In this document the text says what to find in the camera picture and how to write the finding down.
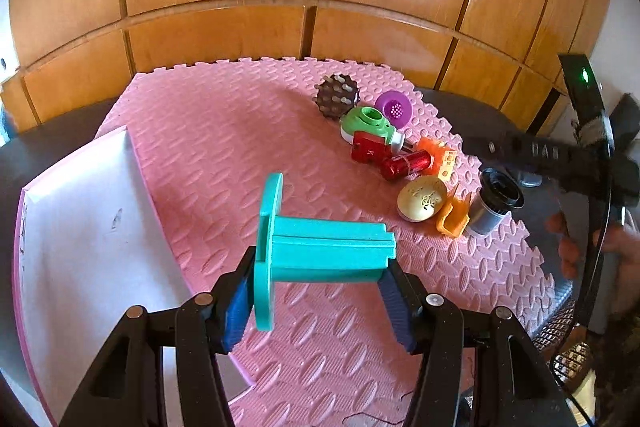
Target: textured mat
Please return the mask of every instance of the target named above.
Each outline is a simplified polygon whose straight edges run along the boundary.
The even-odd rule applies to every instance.
[[[387,89],[414,104],[409,139],[460,136],[421,102],[401,73],[355,62],[293,59],[198,63],[137,74],[98,135],[126,124],[162,226],[191,289],[209,289],[255,244],[260,195],[269,172],[284,173],[282,214],[384,221],[398,259],[431,291],[460,307],[508,306],[532,331],[548,314],[554,282],[526,243],[523,223],[505,221],[491,237],[443,238],[431,223],[396,213],[403,182],[389,184],[350,159],[338,124],[311,101],[324,74],[351,75],[372,104]],[[479,161],[460,153],[450,186],[479,187]],[[274,331],[253,319],[234,350],[255,378],[232,407],[241,426],[338,426],[366,413],[395,423],[408,407],[420,360],[396,343],[374,284],[276,284]],[[465,359],[462,387],[471,380]]]

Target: teal plastic object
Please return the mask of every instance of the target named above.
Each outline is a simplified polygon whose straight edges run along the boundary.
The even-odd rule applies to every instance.
[[[279,216],[282,174],[269,174],[255,246],[255,323],[273,330],[275,282],[377,282],[396,257],[384,223]]]
[[[356,131],[364,131],[375,136],[382,136],[389,145],[396,128],[375,107],[354,107],[340,120],[343,134],[353,136]]]

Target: metal bolt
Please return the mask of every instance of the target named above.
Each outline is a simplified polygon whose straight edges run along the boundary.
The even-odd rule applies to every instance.
[[[198,306],[209,306],[213,302],[213,296],[210,293],[198,293],[195,298]]]
[[[427,304],[431,306],[442,306],[444,304],[444,298],[437,293],[430,293],[427,295]]]
[[[513,313],[511,313],[511,310],[506,308],[505,306],[498,306],[495,309],[495,314],[498,316],[498,318],[505,321],[508,321],[511,317],[513,317]]]
[[[144,312],[145,310],[142,306],[135,305],[127,310],[127,317],[129,317],[130,319],[136,319],[139,318]]]

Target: purple round object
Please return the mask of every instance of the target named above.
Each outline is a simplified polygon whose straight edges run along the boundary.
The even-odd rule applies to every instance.
[[[396,90],[382,93],[376,100],[375,108],[385,115],[385,118],[396,129],[407,125],[414,113],[411,101],[403,92]]]

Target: hand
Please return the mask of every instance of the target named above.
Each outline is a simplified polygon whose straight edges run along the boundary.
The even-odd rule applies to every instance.
[[[575,279],[578,273],[575,264],[582,253],[568,237],[562,212],[558,212],[548,219],[546,229],[551,233],[562,234],[558,247],[558,253],[562,259],[562,275],[567,279]],[[597,243],[599,235],[600,230],[593,234],[594,244]],[[616,294],[611,303],[611,312],[624,314],[640,301],[640,233],[631,227],[612,225],[605,234],[602,251],[620,254],[620,269],[618,270]]]

